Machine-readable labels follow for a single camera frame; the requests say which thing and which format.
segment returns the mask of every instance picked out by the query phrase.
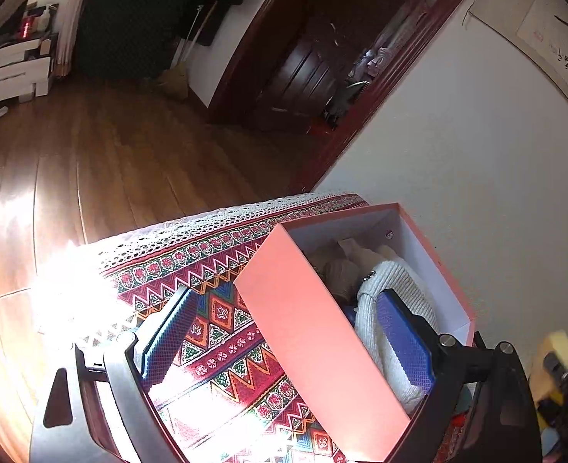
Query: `door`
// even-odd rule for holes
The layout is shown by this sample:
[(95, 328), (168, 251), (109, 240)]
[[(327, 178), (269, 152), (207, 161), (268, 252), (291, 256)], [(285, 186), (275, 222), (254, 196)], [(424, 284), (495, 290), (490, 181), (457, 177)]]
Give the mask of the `door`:
[(307, 19), (245, 124), (304, 132), (406, 0), (309, 0)]

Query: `pink box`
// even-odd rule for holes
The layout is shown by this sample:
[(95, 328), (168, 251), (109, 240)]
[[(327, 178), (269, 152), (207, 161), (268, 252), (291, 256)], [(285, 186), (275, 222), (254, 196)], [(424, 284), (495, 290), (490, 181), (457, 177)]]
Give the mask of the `pink box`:
[[(387, 232), (393, 232), (391, 239)], [(292, 384), (344, 455), (384, 461), (409, 418), (302, 252), (351, 237), (368, 248), (392, 247), (429, 287), (439, 331), (471, 345), (475, 318), (468, 302), (399, 204), (277, 225), (234, 285)]]

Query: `silver screw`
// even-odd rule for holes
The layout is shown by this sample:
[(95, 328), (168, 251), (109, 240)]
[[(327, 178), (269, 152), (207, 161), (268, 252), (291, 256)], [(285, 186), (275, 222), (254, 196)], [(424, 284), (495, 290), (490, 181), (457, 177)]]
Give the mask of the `silver screw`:
[(506, 353), (507, 355), (514, 352), (514, 347), (511, 343), (507, 343), (507, 341), (502, 342), (499, 345), (501, 352)]
[(443, 346), (453, 346), (456, 343), (456, 339), (450, 334), (441, 334), (438, 341)]

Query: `door frame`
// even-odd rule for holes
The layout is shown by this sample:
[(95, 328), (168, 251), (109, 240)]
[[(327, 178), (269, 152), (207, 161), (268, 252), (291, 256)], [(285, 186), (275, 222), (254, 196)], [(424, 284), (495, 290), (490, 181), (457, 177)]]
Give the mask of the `door frame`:
[[(422, 21), (419, 22), (412, 37), (396, 54), (390, 64), (376, 77), (374, 82), (360, 95), (356, 103), (351, 106), (351, 109), (339, 123), (337, 130), (319, 149), (317, 155), (305, 162), (305, 165), (289, 186), (290, 193), (308, 192), (320, 182), (462, 1), (437, 0), (432, 5)], [(272, 22), (277, 20), (275, 14), (281, 12), (282, 2), (283, 0), (265, 0), (254, 16), (232, 55), (209, 104), (207, 109), (209, 122), (239, 122), (239, 120), (230, 118), (231, 113), (238, 107), (232, 100), (235, 92), (239, 92), (239, 86), (248, 82), (248, 78), (251, 78), (254, 74), (252, 72), (252, 56), (261, 46), (261, 32), (264, 32), (265, 27), (273, 26)], [(300, 18), (299, 12), (300, 9), (296, 9), (296, 12), (292, 14)], [(277, 58), (274, 58), (274, 67), (277, 64), (276, 61)], [(271, 71), (261, 71), (260, 74), (264, 76), (271, 74)]]

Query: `blue gripper pad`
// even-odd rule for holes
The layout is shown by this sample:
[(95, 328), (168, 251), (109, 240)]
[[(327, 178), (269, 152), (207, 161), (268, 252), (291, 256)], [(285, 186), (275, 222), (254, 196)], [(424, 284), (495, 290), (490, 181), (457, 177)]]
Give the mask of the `blue gripper pad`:
[(183, 345), (197, 310), (198, 294), (187, 291), (155, 334), (151, 345), (144, 351), (142, 386), (145, 390), (163, 381)]
[(411, 385), (418, 386), (428, 393), (436, 381), (430, 351), (388, 293), (381, 292), (378, 295), (376, 309), (378, 323), (383, 328)]

